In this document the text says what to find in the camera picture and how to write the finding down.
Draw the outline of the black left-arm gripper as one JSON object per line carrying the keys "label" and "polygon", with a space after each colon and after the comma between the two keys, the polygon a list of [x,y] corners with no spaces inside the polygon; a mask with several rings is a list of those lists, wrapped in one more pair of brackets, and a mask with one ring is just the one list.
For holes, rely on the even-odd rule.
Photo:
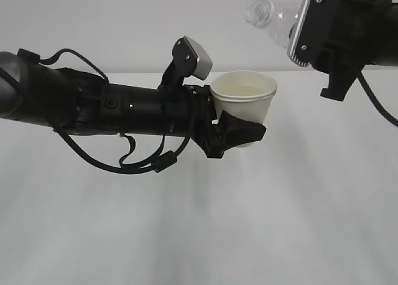
{"label": "black left-arm gripper", "polygon": [[189,141],[193,141],[210,159],[221,159],[227,150],[263,139],[266,127],[221,112],[218,124],[213,124],[216,111],[208,85],[179,85],[164,90],[164,134],[179,136],[182,143],[176,150],[166,152],[177,159]]}

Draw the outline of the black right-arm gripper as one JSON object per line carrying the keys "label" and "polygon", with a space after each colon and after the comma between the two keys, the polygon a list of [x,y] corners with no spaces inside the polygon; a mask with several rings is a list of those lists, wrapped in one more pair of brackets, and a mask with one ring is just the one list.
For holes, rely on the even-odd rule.
{"label": "black right-arm gripper", "polygon": [[312,63],[328,74],[328,86],[320,95],[343,101],[367,65],[397,66],[397,3],[338,0],[329,36]]}

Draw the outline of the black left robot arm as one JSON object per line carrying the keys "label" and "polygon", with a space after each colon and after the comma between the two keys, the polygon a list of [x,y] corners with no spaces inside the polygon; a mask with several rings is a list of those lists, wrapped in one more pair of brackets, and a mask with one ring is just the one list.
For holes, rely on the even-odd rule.
{"label": "black left robot arm", "polygon": [[266,128],[228,111],[216,113],[209,86],[186,85],[167,70],[157,88],[107,83],[92,73],[48,68],[39,56],[1,53],[1,68],[68,134],[189,136],[209,158],[260,141]]}

